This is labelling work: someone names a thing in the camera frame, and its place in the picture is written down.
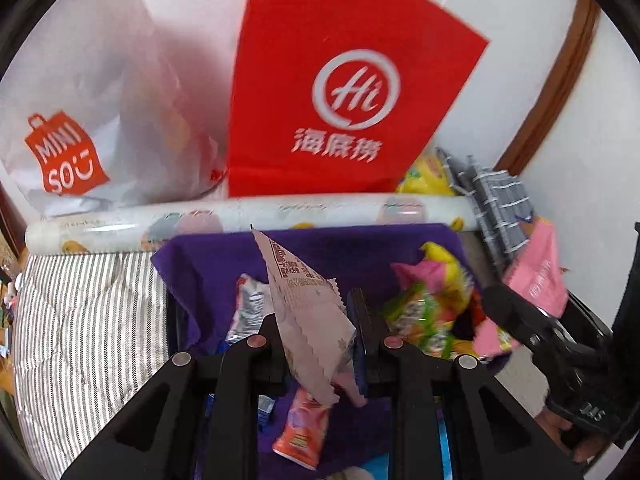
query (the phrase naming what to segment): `gray plaid fabric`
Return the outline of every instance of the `gray plaid fabric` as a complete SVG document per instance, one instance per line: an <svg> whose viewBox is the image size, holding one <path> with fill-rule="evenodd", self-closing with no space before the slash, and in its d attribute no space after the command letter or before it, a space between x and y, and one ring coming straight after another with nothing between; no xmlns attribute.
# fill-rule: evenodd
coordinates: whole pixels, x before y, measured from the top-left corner
<svg viewBox="0 0 640 480"><path fill-rule="evenodd" d="M30 256L15 319L15 400L48 480L168 358L166 291L150 253Z"/></svg>
<svg viewBox="0 0 640 480"><path fill-rule="evenodd" d="M482 239L501 276L529 241L520 228L520 221L533 217L524 186L518 177L484 168L471 156L463 164L445 150L437 153L451 187L473 199Z"/></svg>

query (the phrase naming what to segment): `striped mattress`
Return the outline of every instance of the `striped mattress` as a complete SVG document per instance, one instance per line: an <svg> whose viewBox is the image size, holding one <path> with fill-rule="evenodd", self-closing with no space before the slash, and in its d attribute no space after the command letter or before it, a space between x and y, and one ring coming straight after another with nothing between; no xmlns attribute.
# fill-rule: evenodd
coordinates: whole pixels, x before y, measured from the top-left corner
<svg viewBox="0 0 640 480"><path fill-rule="evenodd" d="M15 319L15 401L47 480L168 358L166 290L151 253L30 256Z"/></svg>

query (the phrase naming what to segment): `patterned paper roll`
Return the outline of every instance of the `patterned paper roll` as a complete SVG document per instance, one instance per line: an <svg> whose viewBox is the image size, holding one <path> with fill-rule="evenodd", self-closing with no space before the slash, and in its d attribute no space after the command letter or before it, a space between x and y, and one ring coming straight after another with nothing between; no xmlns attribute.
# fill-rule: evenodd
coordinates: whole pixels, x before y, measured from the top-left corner
<svg viewBox="0 0 640 480"><path fill-rule="evenodd" d="M26 243L33 254L155 251L180 234L233 233L251 226L281 230L427 222L477 228L463 196L318 194L176 202L41 220L28 226Z"/></svg>

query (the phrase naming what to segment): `miniso bag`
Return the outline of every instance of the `miniso bag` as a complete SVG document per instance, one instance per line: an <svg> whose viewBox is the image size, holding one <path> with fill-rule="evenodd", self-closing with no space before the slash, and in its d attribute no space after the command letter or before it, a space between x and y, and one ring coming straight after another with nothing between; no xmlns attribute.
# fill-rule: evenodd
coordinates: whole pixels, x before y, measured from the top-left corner
<svg viewBox="0 0 640 480"><path fill-rule="evenodd" d="M217 147L183 104L142 0L57 0L0 82L0 159L46 216L188 200Z"/></svg>

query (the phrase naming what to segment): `haidilao logo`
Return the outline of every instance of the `haidilao logo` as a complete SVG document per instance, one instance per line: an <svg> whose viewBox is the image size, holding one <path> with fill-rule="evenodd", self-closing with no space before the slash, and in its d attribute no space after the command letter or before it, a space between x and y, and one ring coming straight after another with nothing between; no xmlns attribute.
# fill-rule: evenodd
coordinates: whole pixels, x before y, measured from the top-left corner
<svg viewBox="0 0 640 480"><path fill-rule="evenodd" d="M364 130L389 115L400 95L400 75L393 62L374 50L349 50L322 67L311 99L331 126Z"/></svg>

